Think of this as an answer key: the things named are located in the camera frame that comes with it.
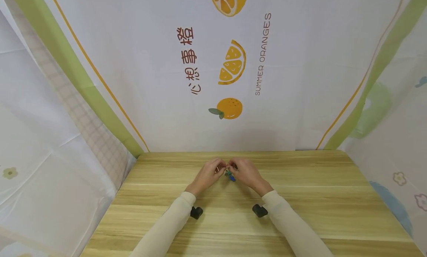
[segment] orange half illustration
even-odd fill
[[[225,98],[219,101],[216,108],[210,108],[209,112],[219,116],[219,119],[236,119],[243,111],[242,103],[235,98]]]
[[[217,10],[231,17],[237,15],[245,5],[246,0],[212,0]]]
[[[235,40],[231,41],[231,46],[225,55],[225,63],[222,65],[218,84],[230,85],[242,76],[246,66],[246,53]]]

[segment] flower illustration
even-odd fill
[[[427,212],[427,196],[425,194],[414,195],[417,206]]]
[[[405,174],[402,172],[399,173],[393,173],[393,180],[396,182],[399,186],[403,186],[406,184],[406,178]]]
[[[3,177],[4,178],[12,179],[17,175],[18,175],[18,172],[17,172],[15,167],[6,168],[5,170],[3,170]]]

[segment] cream long sleeve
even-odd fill
[[[334,256],[320,237],[291,208],[289,203],[273,190],[262,196],[265,209],[276,228],[286,237],[297,257]]]
[[[270,219],[286,237],[296,257],[330,257],[331,251],[275,190],[262,197]],[[183,192],[145,234],[129,257],[163,257],[189,218],[196,197]]]
[[[183,192],[145,234],[129,257],[163,257],[189,218],[196,197]]]

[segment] sleeve cuff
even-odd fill
[[[284,203],[286,206],[290,207],[289,203],[282,196],[280,196],[276,190],[272,190],[266,195],[262,196],[262,201],[264,201],[268,208],[274,208],[281,203]]]
[[[185,201],[190,205],[193,206],[193,204],[196,202],[196,196],[194,196],[190,192],[183,192],[181,193],[181,198],[185,199]]]

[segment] wooden table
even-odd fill
[[[261,175],[317,232],[335,256],[422,256],[342,151],[144,153],[138,158],[82,257],[127,257],[205,161],[250,158]],[[197,199],[167,256],[294,256],[255,192],[223,176]]]

